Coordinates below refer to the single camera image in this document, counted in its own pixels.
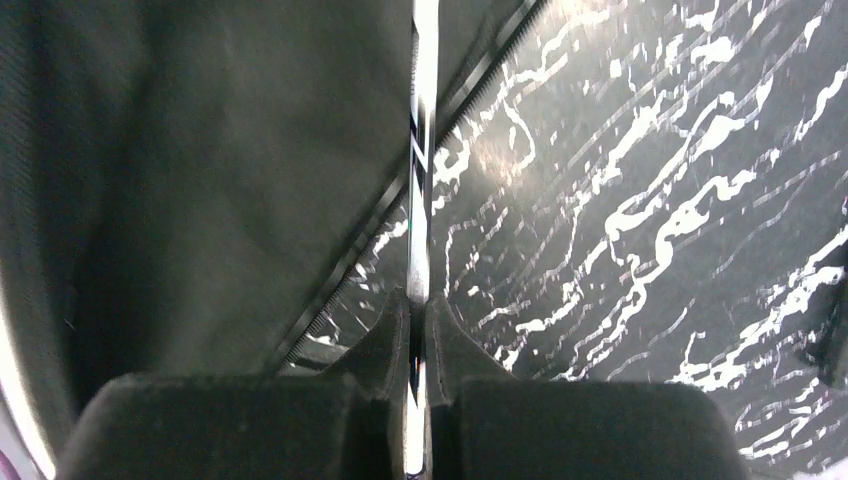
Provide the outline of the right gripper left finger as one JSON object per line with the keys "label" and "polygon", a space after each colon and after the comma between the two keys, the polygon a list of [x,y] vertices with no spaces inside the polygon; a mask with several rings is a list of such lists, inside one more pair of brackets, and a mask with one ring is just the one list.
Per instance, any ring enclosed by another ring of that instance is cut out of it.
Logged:
{"label": "right gripper left finger", "polygon": [[61,479],[400,479],[409,304],[312,376],[126,375],[85,408]]}

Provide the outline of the white badminton racket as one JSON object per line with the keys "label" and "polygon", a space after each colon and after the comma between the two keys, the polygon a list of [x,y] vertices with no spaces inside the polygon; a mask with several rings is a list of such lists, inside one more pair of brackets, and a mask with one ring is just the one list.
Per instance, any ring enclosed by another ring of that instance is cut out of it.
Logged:
{"label": "white badminton racket", "polygon": [[439,5],[437,0],[412,3],[408,261],[405,287],[410,312],[409,387],[404,414],[404,469],[408,479],[432,477],[424,335],[425,310],[430,297]]}

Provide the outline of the black racket bag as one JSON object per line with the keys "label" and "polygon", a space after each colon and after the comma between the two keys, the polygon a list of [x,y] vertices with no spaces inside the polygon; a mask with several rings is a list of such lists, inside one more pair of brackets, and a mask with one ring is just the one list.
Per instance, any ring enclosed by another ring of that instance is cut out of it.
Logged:
{"label": "black racket bag", "polygon": [[[5,1],[1,411],[57,475],[126,375],[312,376],[409,199],[414,1]],[[435,150],[543,8],[439,1]]]}

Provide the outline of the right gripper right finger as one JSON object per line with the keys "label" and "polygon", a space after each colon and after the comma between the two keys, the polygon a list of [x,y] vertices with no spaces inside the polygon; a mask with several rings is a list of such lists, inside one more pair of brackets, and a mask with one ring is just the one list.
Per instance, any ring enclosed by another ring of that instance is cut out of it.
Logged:
{"label": "right gripper right finger", "polygon": [[520,380],[425,310],[437,479],[744,479],[719,407],[682,384]]}

